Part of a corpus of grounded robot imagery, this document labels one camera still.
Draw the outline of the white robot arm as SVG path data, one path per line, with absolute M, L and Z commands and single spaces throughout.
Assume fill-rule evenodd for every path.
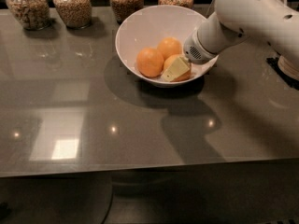
M 281 0 L 214 0 L 214 12 L 186 39 L 183 52 L 203 64 L 248 37 L 280 55 L 278 68 L 299 79 L 299 12 Z

